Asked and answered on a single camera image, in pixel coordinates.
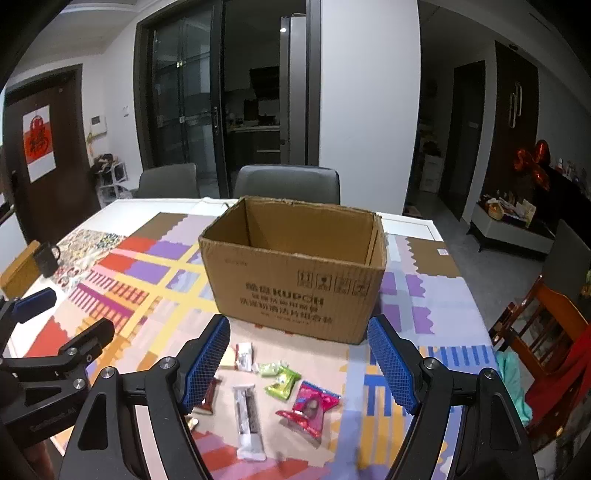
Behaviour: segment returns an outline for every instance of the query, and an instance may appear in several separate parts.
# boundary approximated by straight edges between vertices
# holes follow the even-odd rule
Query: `mug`
[[[60,259],[61,251],[57,245],[52,245],[49,242],[41,244],[33,254],[35,263],[45,278],[51,277],[57,270],[57,261]]]

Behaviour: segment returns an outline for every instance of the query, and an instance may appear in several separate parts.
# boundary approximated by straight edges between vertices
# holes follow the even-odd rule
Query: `glass sliding door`
[[[154,31],[152,85],[158,166],[184,163],[178,101],[178,35],[174,22]]]
[[[157,25],[152,52],[154,164],[195,163],[200,196],[212,198],[228,196],[223,132],[216,127],[222,11],[221,1],[209,2]]]
[[[183,20],[182,103],[187,156],[197,166],[197,184],[202,196],[219,198],[213,140],[210,88],[210,39],[213,12],[201,12]]]

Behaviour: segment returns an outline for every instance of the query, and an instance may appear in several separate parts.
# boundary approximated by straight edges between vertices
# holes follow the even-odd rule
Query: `cardboard box on floor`
[[[336,342],[363,339],[387,259],[378,215],[244,197],[199,245],[221,313]]]

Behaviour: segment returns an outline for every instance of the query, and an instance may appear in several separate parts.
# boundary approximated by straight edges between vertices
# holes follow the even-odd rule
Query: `green snack package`
[[[283,362],[272,362],[270,364],[254,364],[252,370],[262,377],[276,377],[281,367],[287,367]]]
[[[272,397],[279,400],[287,400],[291,395],[291,390],[296,382],[301,378],[298,372],[294,372],[287,367],[281,366],[277,381],[265,387],[265,391]]]

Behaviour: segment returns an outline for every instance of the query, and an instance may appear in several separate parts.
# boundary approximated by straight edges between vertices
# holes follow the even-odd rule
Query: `gray floor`
[[[478,242],[466,235],[467,223],[458,221],[436,194],[418,192],[411,196],[411,202],[424,219],[435,223],[470,288],[486,328],[491,328],[509,302],[525,297],[541,272],[542,262],[493,250],[478,253]],[[521,385],[527,390],[533,378],[523,364],[520,367]],[[540,478],[554,471],[555,448],[553,442],[536,453]]]

